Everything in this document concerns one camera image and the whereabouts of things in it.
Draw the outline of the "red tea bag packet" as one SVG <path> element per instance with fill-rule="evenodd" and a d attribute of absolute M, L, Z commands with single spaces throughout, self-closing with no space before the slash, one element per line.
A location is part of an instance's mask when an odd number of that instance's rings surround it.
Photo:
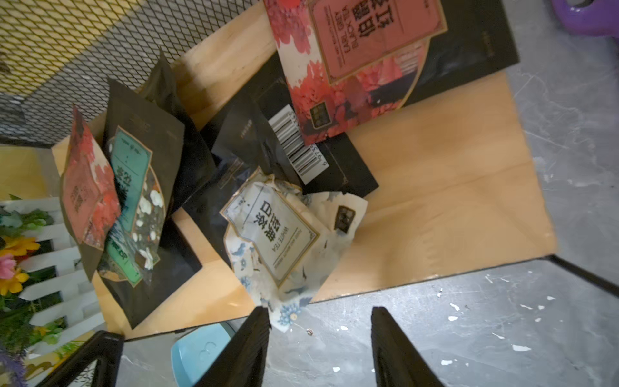
<path fill-rule="evenodd" d="M 61 208 L 91 280 L 121 210 L 111 164 L 76 106 L 61 175 Z"/>

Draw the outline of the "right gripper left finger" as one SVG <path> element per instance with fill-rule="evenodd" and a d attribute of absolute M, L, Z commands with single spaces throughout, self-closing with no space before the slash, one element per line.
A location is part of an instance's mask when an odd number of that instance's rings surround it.
<path fill-rule="evenodd" d="M 268 309 L 257 306 L 195 386 L 261 386 L 270 332 Z"/>

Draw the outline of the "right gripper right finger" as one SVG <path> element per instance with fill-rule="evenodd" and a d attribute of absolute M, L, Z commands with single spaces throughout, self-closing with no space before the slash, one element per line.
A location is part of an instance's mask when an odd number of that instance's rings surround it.
<path fill-rule="evenodd" d="M 443 386 L 385 307 L 372 308 L 371 321 L 377 386 Z"/>

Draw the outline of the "white tea bag packet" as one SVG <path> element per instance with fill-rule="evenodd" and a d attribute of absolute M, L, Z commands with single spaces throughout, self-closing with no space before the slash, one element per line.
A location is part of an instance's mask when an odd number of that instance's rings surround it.
<path fill-rule="evenodd" d="M 272 327 L 286 332 L 350 248 L 368 203 L 352 193 L 304 194 L 256 168 L 220 214 L 235 276 Z"/>

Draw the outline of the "teal jasmine tea bag packet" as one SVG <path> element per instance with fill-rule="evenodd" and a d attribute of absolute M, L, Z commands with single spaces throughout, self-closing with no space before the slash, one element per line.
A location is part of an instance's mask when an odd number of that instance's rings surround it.
<path fill-rule="evenodd" d="M 108 85 L 104 145 L 121 214 L 108 233 L 98 275 L 136 328 L 201 264 L 169 218 L 184 125 L 122 83 Z"/>

